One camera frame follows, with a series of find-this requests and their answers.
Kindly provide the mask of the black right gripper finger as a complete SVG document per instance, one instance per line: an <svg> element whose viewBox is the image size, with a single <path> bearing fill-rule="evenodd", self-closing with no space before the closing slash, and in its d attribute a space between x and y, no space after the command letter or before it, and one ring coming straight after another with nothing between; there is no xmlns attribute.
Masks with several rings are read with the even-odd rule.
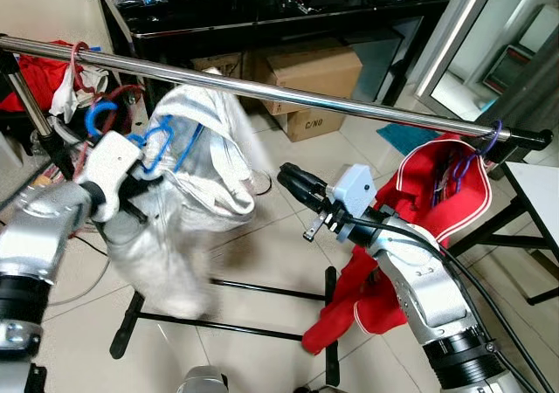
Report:
<svg viewBox="0 0 559 393"><path fill-rule="evenodd" d="M299 166L291 162L284 162L284 164L279 167L277 178L279 178L280 184L285 187L294 184L295 186L299 186L301 190L306 190L311 193L324 193L328 186L327 183L315 174L305 172L305 170L300 169Z"/></svg>
<svg viewBox="0 0 559 393"><path fill-rule="evenodd" d="M315 213L322 212L330 205L330 200L325 196L324 189L299 185L285 185L285 189L297 202L307 206L308 209Z"/></svg>

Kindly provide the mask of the cream denim jacket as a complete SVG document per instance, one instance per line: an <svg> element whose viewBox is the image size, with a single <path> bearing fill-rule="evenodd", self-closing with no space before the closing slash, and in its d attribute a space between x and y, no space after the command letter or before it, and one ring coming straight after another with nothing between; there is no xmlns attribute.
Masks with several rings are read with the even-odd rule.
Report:
<svg viewBox="0 0 559 393"><path fill-rule="evenodd" d="M135 167L142 189L100 228L115 270L160 312L195 320L211 309L196 257L217 233L251 222L271 186L251 138L235 94L176 86L157 102Z"/></svg>

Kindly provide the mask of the red clothes hanger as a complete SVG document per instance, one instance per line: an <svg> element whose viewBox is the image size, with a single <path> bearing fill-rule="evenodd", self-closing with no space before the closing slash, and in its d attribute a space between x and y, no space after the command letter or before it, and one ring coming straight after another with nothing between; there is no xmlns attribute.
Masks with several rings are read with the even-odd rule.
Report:
<svg viewBox="0 0 559 393"><path fill-rule="evenodd" d="M91 51L92 47L89 47L84 42L77 42L75 45L72 46L72 60L69 62L69 65L73 68L73 89L75 89L75 93L77 90L85 91L85 93L90 93L93 98L92 101L89 102L89 108L95 108L97 103L102 101L106 102L116 102L117 99L123 98L123 102L125 105L125 110L127 112L124 114L125 121L131 121L132 114L131 111L128 109L128 103L135 103L136 101L142 99L144 94L144 86L137 85L137 83L128 83L128 85L120 85L117 86L115 90L111 93L104 93L104 91L100 91L97 86L87 86L86 82L83 78L81 78L80 70L83 68L79 68L76 62L76 54L79 53L79 50ZM116 130L117 127L115 126L116 117L117 117L117 109L119 109L119 105L117 108L109 109L109 115L104 121L100 124L100 132L102 134L106 133L109 130ZM79 159L77 159L75 164L75 177L80 175L80 172L83 172L83 168L86 165L86 158L89 152L89 149L94 146L94 142L85 141L84 145L81 146L79 152Z"/></svg>

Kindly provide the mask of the dark blue clothes hanger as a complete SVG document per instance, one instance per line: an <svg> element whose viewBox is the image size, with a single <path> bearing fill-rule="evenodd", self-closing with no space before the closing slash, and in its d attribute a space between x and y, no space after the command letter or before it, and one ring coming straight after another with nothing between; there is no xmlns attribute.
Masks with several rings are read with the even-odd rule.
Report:
<svg viewBox="0 0 559 393"><path fill-rule="evenodd" d="M492 138L487 143L487 145L483 149L475 149L474 152L470 155L463 155L459 159L455 159L452 162L452 166L450 168L450 177L448 177L447 189L450 190L450 194L454 195L462 189L462 183L465 177L465 173L472 164L483 164L483 157L486 156L488 152L493 148L495 143L498 141L498 133L500 130L503 129L503 120L498 119L495 122L495 129Z"/></svg>

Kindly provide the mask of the small cardboard box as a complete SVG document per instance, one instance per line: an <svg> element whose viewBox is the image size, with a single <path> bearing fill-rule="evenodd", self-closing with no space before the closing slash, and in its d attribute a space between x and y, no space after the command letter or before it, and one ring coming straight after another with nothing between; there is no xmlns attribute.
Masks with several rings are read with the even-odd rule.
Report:
<svg viewBox="0 0 559 393"><path fill-rule="evenodd" d="M346 119L346 114L311 108L276 114L274 118L287 139L297 142L338 131Z"/></svg>

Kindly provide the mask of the white table with black legs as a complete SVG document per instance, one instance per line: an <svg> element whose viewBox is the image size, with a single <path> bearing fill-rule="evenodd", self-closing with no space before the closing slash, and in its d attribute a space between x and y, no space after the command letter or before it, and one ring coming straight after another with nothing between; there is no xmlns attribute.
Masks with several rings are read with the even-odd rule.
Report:
<svg viewBox="0 0 559 393"><path fill-rule="evenodd" d="M558 169L522 162L503 162L499 169L506 174L514 187L514 197L508 202L508 206L496 213L491 220L487 220L478 229L452 245L451 255L458 257L475 245L522 248L531 251L532 257L539 265L552 276L558 277ZM524 214L531 216L532 222L540 232L539 237L501 236L498 233L498 230Z"/></svg>

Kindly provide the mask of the red jacket with white trim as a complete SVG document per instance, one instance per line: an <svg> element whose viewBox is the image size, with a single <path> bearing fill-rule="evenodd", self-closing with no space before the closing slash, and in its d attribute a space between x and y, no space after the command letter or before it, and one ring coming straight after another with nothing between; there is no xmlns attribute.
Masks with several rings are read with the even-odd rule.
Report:
<svg viewBox="0 0 559 393"><path fill-rule="evenodd" d="M492 198L483 159L462 139L443 134L413 149L369 205L391 209L418 225L423 236L435 238L436 245L447 246L452 234L479 220ZM318 355L353 325L367 334L386 334L407 324L386 274L387 262L372 254L372 248L353 248L330 305L303 335L308 353Z"/></svg>

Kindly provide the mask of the black desk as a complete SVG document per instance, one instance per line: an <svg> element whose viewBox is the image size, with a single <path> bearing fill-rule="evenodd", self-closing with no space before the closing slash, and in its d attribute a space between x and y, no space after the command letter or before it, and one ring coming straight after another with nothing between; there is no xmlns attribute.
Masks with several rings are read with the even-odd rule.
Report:
<svg viewBox="0 0 559 393"><path fill-rule="evenodd" d="M115 53L187 66L191 59L339 38L404 24L417 26L389 69L386 94L395 103L409 69L431 40L452 0L100 0Z"/></svg>

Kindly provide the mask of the grey robot leg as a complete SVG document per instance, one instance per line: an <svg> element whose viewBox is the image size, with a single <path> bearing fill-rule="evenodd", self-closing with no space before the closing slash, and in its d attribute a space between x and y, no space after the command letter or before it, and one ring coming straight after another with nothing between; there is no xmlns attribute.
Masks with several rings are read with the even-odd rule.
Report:
<svg viewBox="0 0 559 393"><path fill-rule="evenodd" d="M185 373L176 393L229 393L227 377L216 366L196 366Z"/></svg>

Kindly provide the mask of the sliding glass door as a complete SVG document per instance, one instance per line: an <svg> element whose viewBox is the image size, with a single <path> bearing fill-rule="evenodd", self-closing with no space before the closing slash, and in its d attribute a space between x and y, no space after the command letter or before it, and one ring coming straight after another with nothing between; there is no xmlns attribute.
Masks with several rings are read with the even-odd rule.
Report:
<svg viewBox="0 0 559 393"><path fill-rule="evenodd" d="M451 0L417 65L417 100L440 116L478 121L558 21L558 0Z"/></svg>

